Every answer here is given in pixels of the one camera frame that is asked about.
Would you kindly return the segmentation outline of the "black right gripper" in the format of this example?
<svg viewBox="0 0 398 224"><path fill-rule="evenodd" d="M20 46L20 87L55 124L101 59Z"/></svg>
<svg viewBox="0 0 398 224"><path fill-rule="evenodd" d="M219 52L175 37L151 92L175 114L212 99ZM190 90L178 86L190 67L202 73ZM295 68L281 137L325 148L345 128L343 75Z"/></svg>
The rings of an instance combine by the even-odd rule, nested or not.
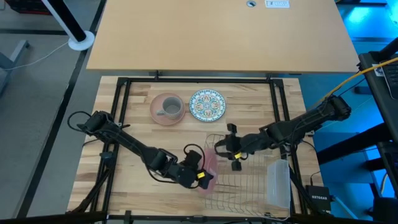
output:
<svg viewBox="0 0 398 224"><path fill-rule="evenodd" d="M230 135L228 137L228 152L229 152L228 159L233 160L231 162L232 171L242 171L241 162L239 160L234 160L236 159L235 155L241 149L241 143L240 143L241 138L236 136L237 127L235 124L228 123L227 130L230 132Z"/></svg>

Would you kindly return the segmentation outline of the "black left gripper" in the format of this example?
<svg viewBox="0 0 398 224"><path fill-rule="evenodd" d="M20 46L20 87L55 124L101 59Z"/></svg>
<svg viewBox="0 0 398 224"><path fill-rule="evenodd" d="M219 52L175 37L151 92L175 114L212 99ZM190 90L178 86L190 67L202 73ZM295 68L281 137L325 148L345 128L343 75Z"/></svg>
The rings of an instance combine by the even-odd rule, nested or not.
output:
<svg viewBox="0 0 398 224"><path fill-rule="evenodd" d="M170 178L187 189L201 188L211 190L214 187L214 176L210 173L203 173L200 166L185 166L179 163L170 165Z"/></svg>

